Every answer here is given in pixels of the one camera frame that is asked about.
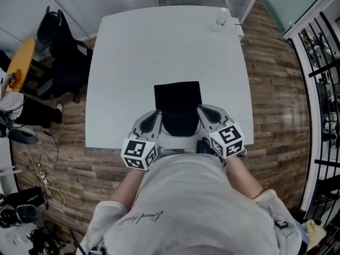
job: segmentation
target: railing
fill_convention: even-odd
[[[340,227],[340,42],[325,15],[309,23],[300,33],[319,100],[321,143],[317,181],[306,219],[314,219],[327,236],[313,254],[328,254]]]

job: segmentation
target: wood plank flooring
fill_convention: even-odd
[[[288,207],[298,206],[309,154],[309,115],[299,66],[293,48],[281,37],[260,1],[242,28],[254,119],[254,144],[247,146],[245,163]],[[54,164],[42,157],[41,164],[66,204],[60,207],[48,199],[50,207],[44,217],[58,224],[63,233],[71,228],[84,234],[96,204],[113,192],[127,169],[119,150],[85,147],[86,89],[79,104],[72,102],[71,95],[59,101],[64,104],[63,124],[53,124],[49,130],[60,146],[59,159]],[[42,152],[55,158],[52,138],[42,132],[38,135],[39,142],[28,146],[34,161],[38,162]],[[16,168],[23,169],[18,175],[20,188],[41,184],[23,145],[13,143],[13,157]],[[60,201],[60,195],[52,192]]]

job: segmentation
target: table top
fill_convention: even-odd
[[[202,103],[226,110],[240,124],[245,144],[253,143],[241,44],[231,18],[222,33],[212,33],[219,11],[150,7],[102,19],[87,92],[87,147],[121,148],[134,121],[155,109],[154,85],[184,81],[199,81]],[[203,128],[185,138],[161,133],[160,145],[195,148],[204,134]]]
[[[8,86],[7,91],[20,92],[28,70],[31,66],[31,61],[36,48],[36,42],[33,37],[26,39],[19,49],[15,52],[11,63],[8,67],[7,73],[15,73],[14,88]]]

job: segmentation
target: plastic bottle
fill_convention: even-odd
[[[219,11],[216,17],[215,24],[212,27],[213,33],[217,34],[222,32],[222,29],[224,28],[224,25],[227,21],[227,18],[228,18],[227,9],[225,7],[221,7],[221,10]]]

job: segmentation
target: white t-shirt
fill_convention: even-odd
[[[217,157],[175,155],[150,166],[129,213],[116,201],[98,204],[81,246],[88,254],[98,245],[110,255],[295,255],[301,233],[273,190],[250,200]]]
[[[6,72],[0,69],[0,82],[2,78],[5,78]],[[24,95],[19,92],[6,91],[2,93],[0,89],[0,111],[13,111],[8,114],[10,120],[17,119],[22,112],[22,104]]]

